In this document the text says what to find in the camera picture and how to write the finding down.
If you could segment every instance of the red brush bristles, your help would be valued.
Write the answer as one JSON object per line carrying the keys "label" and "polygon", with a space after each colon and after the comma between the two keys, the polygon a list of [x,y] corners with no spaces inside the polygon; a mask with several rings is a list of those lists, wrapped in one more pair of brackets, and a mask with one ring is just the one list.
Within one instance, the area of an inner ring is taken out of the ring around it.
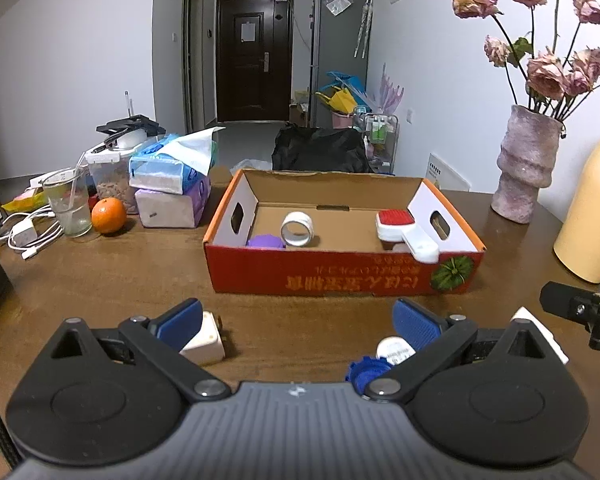
{"label": "red brush bristles", "polygon": [[378,213],[378,218],[384,225],[410,225],[415,222],[406,209],[385,209]]}

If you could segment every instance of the gray ribbed surface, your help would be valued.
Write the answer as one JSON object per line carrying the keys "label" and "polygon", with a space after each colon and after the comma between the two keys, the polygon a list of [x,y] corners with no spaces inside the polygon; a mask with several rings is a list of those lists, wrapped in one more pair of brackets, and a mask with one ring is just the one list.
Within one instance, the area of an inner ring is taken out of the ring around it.
{"label": "gray ribbed surface", "polygon": [[399,406],[364,400],[349,383],[243,383],[227,400],[194,406],[171,438],[136,460],[87,470],[61,470],[29,460],[10,478],[584,480],[589,477],[569,463],[514,473],[458,462],[423,440]]}

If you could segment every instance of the black bag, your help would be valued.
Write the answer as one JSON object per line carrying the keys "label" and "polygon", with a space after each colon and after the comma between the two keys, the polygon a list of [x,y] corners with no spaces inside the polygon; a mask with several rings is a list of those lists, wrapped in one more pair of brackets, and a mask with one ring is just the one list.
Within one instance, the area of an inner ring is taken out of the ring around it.
{"label": "black bag", "polygon": [[373,173],[362,134],[353,129],[302,128],[287,124],[271,155],[276,171],[344,171]]}

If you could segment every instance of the doorway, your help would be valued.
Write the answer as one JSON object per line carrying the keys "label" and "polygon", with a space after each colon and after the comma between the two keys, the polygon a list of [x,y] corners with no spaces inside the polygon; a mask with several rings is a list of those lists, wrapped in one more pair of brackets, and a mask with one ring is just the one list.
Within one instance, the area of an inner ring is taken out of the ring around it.
{"label": "doorway", "polygon": [[182,96],[186,133],[205,126],[202,75],[204,0],[182,0]]}
{"label": "doorway", "polygon": [[288,121],[294,0],[218,0],[218,121]]}

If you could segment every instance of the vase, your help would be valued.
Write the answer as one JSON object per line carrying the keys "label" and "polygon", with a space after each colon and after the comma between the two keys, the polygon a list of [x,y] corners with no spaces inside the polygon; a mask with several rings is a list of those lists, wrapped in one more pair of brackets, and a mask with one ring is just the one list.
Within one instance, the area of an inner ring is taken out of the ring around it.
{"label": "vase", "polygon": [[600,142],[584,165],[554,251],[571,272],[600,283]]}
{"label": "vase", "polygon": [[540,188],[551,185],[561,132],[561,122],[523,106],[511,107],[497,161],[502,175],[491,201],[496,213],[519,224],[529,223]]}

